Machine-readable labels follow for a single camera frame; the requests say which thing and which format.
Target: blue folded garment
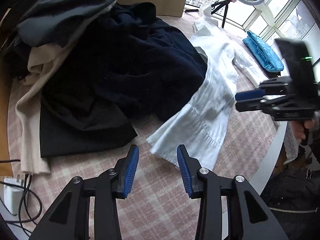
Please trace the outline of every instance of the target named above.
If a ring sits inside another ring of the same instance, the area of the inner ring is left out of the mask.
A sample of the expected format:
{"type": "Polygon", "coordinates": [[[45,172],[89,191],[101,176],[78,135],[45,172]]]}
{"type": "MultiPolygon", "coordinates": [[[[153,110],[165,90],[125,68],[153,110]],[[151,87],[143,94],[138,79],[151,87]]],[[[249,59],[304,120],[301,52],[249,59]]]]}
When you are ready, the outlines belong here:
{"type": "Polygon", "coordinates": [[[273,49],[257,34],[251,31],[247,31],[247,34],[248,37],[243,42],[248,46],[263,68],[269,72],[283,71],[284,66],[273,49]]]}

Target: zipper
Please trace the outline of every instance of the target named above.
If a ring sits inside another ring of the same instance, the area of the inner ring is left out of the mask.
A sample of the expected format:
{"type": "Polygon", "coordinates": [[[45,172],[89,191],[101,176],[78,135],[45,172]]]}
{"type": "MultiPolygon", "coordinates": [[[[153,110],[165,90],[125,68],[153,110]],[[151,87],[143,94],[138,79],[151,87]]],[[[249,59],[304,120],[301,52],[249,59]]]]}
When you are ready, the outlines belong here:
{"type": "Polygon", "coordinates": [[[294,214],[309,214],[309,213],[316,213],[318,211],[318,208],[316,208],[315,210],[307,210],[307,211],[293,211],[293,210],[284,210],[279,208],[269,208],[269,209],[273,211],[279,211],[284,213],[294,213],[294,214]]]}

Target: white charger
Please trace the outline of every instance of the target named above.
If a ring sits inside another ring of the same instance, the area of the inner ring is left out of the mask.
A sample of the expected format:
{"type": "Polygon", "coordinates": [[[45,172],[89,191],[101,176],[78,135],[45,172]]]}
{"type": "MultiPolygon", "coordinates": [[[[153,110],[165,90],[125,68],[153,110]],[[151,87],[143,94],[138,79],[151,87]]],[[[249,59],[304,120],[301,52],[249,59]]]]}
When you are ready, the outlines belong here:
{"type": "MultiPolygon", "coordinates": [[[[20,179],[20,175],[18,175],[16,179],[4,178],[4,182],[23,187],[23,179],[20,179]]],[[[12,215],[16,216],[18,214],[20,200],[23,195],[23,188],[4,185],[3,195],[5,206],[12,215]]],[[[26,194],[26,203],[28,204],[28,193],[26,194]]]]}

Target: black tripod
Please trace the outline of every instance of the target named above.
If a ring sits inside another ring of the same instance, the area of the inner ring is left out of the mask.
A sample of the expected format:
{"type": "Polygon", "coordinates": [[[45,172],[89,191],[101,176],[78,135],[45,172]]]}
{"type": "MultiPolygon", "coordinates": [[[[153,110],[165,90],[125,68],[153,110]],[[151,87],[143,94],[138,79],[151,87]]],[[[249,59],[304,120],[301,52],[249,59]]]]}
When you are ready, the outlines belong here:
{"type": "MultiPolygon", "coordinates": [[[[216,13],[217,11],[219,11],[223,6],[226,7],[224,10],[224,15],[223,15],[223,19],[222,19],[222,28],[224,28],[224,24],[226,22],[227,13],[228,13],[228,6],[229,6],[230,2],[231,2],[231,0],[224,0],[221,2],[215,2],[214,4],[211,5],[211,8],[213,9],[213,11],[211,12],[211,15],[216,13]]],[[[199,9],[188,9],[188,10],[185,10],[184,12],[188,13],[188,12],[198,12],[198,11],[199,11],[199,9]]]]}

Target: human hand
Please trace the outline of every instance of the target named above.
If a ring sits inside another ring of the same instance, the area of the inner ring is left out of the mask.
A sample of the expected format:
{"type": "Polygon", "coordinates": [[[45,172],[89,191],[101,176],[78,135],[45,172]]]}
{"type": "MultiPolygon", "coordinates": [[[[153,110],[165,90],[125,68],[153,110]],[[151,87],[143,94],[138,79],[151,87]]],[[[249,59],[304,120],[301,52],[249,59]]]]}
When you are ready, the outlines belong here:
{"type": "Polygon", "coordinates": [[[312,127],[314,127],[315,123],[316,123],[315,120],[307,120],[304,122],[304,124],[298,121],[291,121],[291,128],[292,128],[293,135],[299,142],[301,142],[306,138],[306,135],[304,133],[304,128],[311,129],[312,127]]]}

